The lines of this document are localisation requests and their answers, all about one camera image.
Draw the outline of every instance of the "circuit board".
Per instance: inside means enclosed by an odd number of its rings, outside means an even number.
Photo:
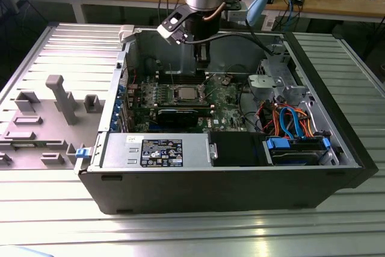
[[[237,83],[226,75],[212,75],[198,85],[160,84],[147,77],[128,92],[133,132],[246,131],[236,102]],[[194,111],[200,116],[194,126],[166,129],[158,125],[157,117],[168,110]]]

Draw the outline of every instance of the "motherboard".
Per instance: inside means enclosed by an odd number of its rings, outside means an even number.
[[[232,75],[213,73],[199,84],[175,76],[164,79],[148,76],[127,86],[117,116],[119,131],[246,131],[238,105],[242,83]]]

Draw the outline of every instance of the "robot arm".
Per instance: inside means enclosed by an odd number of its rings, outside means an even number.
[[[239,0],[185,0],[158,27],[158,32],[169,43],[181,44],[193,35],[194,41],[201,41],[194,45],[194,56],[197,68],[205,68],[210,62],[210,42],[202,42],[216,34],[220,29],[220,18],[223,10],[240,10]],[[247,19],[253,23],[262,13],[267,0],[252,0]]]

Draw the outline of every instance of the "warning label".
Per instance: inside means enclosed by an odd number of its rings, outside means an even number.
[[[183,167],[182,140],[143,140],[142,167]]]

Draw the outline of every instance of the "blue latch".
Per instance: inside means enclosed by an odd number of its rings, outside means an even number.
[[[327,149],[329,149],[330,146],[331,146],[329,139],[323,138],[322,141],[324,142],[325,147],[326,147]]]
[[[115,105],[121,106],[121,105],[122,105],[122,102],[123,102],[123,100],[121,100],[121,99],[116,99],[116,100],[115,100]]]
[[[89,159],[92,156],[93,147],[83,147],[82,149],[77,149],[75,156],[77,158]]]
[[[116,122],[119,118],[119,114],[112,114],[112,120]]]
[[[118,85],[118,93],[125,93],[126,92],[126,88],[124,86],[122,86],[121,84]]]
[[[275,149],[290,149],[290,143],[287,138],[269,138],[267,140],[267,148]]]
[[[118,128],[118,123],[112,120],[109,124],[109,128],[115,131]]]

